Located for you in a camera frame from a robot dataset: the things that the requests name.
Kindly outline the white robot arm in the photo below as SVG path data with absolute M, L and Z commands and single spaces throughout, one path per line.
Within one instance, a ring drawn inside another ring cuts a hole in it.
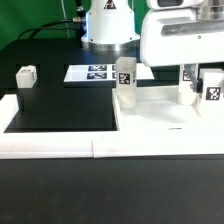
M 135 33 L 128 0 L 92 0 L 82 46 L 118 51 L 140 42 L 148 67 L 224 62 L 224 0 L 146 0 L 149 11 Z

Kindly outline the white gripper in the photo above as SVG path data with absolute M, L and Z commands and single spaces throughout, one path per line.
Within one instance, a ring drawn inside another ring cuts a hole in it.
M 191 89 L 203 91 L 201 63 L 224 61 L 224 0 L 146 0 L 140 60 L 149 67 L 184 65 Z

